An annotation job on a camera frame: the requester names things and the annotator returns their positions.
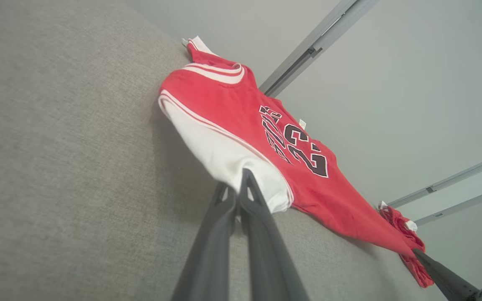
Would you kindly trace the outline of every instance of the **red jersey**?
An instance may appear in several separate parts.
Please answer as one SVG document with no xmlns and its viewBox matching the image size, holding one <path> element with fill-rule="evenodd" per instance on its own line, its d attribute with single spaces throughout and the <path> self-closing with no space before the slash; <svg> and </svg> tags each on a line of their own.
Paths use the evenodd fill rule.
<svg viewBox="0 0 482 301">
<path fill-rule="evenodd" d="M 193 63 L 165 79 L 159 104 L 214 178 L 239 190 L 249 168 L 272 212 L 291 205 L 341 235 L 413 256 L 343 176 L 333 152 L 258 90 L 248 67 L 218 57 L 198 37 L 187 51 Z"/>
</svg>

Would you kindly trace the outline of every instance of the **clothing tag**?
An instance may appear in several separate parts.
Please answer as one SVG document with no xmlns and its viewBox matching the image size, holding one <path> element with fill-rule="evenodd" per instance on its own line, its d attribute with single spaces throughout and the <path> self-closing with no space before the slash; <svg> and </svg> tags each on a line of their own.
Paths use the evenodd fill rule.
<svg viewBox="0 0 482 301">
<path fill-rule="evenodd" d="M 306 128 L 306 122 L 304 122 L 302 119 L 299 119 L 299 125 L 301 128 L 303 128 L 303 130 Z"/>
</svg>

